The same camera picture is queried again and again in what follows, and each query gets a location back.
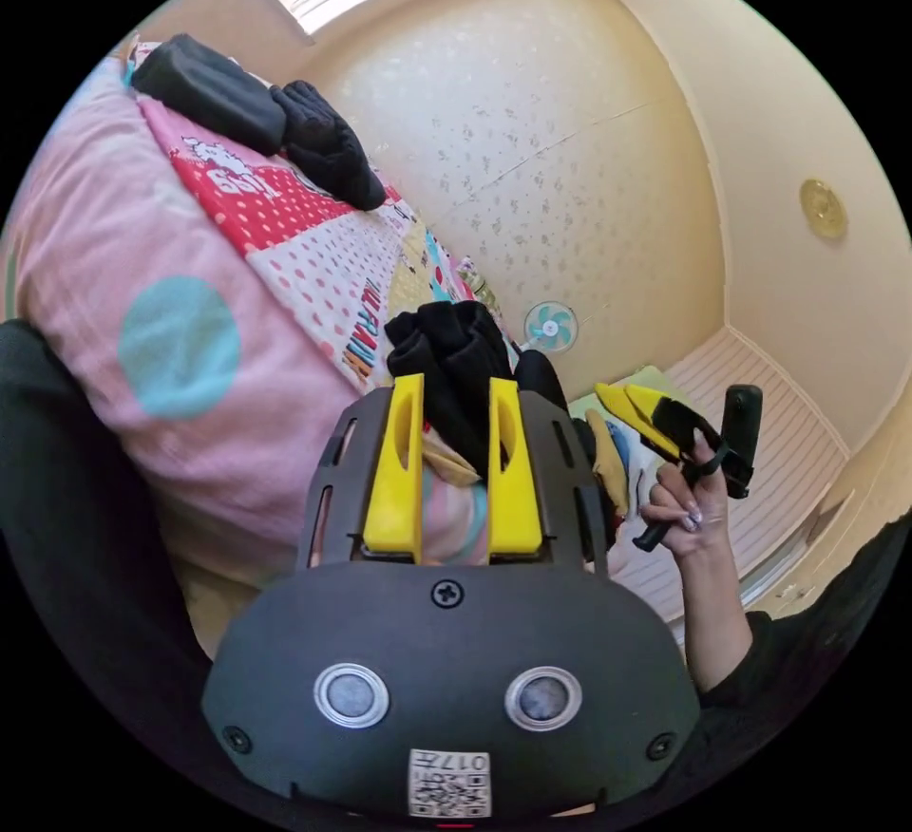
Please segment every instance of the brass light fixture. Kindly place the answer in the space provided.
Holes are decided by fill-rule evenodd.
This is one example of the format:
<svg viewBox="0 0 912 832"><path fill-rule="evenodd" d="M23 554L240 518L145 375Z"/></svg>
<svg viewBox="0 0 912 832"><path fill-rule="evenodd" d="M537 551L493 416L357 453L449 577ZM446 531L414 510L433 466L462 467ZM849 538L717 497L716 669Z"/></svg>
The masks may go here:
<svg viewBox="0 0 912 832"><path fill-rule="evenodd" d="M840 240L848 230L846 209L839 197L820 180L805 180L799 193L810 229L825 240Z"/></svg>

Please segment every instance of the yellow clamp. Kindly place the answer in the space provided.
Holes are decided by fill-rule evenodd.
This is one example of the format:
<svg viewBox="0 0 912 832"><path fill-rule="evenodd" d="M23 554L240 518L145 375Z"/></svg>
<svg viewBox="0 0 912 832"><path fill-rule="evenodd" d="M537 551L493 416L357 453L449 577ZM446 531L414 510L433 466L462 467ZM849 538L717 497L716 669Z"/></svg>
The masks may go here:
<svg viewBox="0 0 912 832"><path fill-rule="evenodd" d="M422 560L421 435L425 377L400 376L392 387L387 425L370 492L364 543L376 554Z"/></svg>
<svg viewBox="0 0 912 832"><path fill-rule="evenodd" d="M653 414L658 403L669 397L664 392L642 386L606 386L604 383L597 383L596 395L609 414L632 427L640 436L675 461L681 458L681 450L653 426Z"/></svg>
<svg viewBox="0 0 912 832"><path fill-rule="evenodd" d="M488 556L531 555L542 546L542 523L517 384L492 379L487 478ZM506 452L501 459L501 444Z"/></svg>

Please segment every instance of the teal polka dot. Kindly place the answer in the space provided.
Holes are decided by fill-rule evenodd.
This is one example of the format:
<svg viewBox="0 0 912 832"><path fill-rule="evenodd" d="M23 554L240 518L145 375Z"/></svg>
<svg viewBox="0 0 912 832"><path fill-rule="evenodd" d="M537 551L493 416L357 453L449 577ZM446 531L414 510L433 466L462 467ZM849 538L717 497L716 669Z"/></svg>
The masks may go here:
<svg viewBox="0 0 912 832"><path fill-rule="evenodd" d="M142 409L187 420L215 407L240 367L240 332L218 291L199 278L165 278L123 321L117 356Z"/></svg>

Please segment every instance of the electric fan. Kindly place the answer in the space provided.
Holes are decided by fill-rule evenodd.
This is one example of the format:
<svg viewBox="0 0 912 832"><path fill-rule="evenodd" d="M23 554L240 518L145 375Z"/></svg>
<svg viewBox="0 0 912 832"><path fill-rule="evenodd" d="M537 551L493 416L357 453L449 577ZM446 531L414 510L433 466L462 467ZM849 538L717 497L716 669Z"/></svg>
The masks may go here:
<svg viewBox="0 0 912 832"><path fill-rule="evenodd" d="M569 307L555 300L537 304L525 317L525 344L520 350L535 348L559 354L577 340L577 317Z"/></svg>

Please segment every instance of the qr code label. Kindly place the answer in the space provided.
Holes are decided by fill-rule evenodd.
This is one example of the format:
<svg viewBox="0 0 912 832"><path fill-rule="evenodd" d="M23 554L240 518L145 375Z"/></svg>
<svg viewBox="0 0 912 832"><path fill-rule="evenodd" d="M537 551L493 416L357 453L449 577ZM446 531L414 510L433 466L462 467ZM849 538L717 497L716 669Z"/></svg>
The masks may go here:
<svg viewBox="0 0 912 832"><path fill-rule="evenodd" d="M414 749L408 758L408 813L426 819L489 817L491 760L488 754Z"/></svg>

